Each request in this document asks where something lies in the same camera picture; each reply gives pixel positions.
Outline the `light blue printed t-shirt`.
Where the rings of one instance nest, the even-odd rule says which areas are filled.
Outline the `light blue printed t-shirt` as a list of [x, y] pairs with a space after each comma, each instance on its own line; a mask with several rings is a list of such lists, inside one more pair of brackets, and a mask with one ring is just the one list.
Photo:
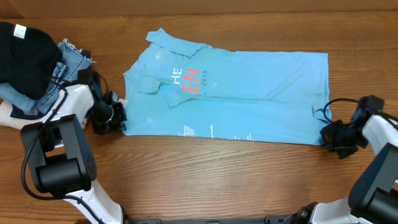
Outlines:
[[319, 145], [328, 54], [217, 49], [163, 29], [125, 72], [127, 136]]

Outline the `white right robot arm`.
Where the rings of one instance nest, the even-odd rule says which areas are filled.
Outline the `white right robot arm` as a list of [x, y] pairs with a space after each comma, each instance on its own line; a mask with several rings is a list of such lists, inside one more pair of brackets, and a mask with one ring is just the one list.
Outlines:
[[397, 223], [397, 118], [383, 111], [374, 95], [356, 101], [349, 123], [336, 120], [320, 134], [326, 149], [340, 159], [371, 147], [374, 159], [349, 195], [330, 203], [313, 202], [289, 215], [284, 223]]

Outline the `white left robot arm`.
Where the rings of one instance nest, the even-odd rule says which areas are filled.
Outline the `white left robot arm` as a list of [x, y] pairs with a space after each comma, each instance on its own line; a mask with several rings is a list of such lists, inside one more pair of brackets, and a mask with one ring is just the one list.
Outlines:
[[125, 128], [124, 105], [114, 91], [102, 91], [105, 83], [90, 67], [78, 71], [75, 81], [54, 82], [60, 96], [53, 109], [21, 129], [25, 151], [21, 183], [33, 198], [71, 203], [90, 223], [132, 223], [98, 182], [95, 157], [82, 128], [86, 118], [96, 134]]

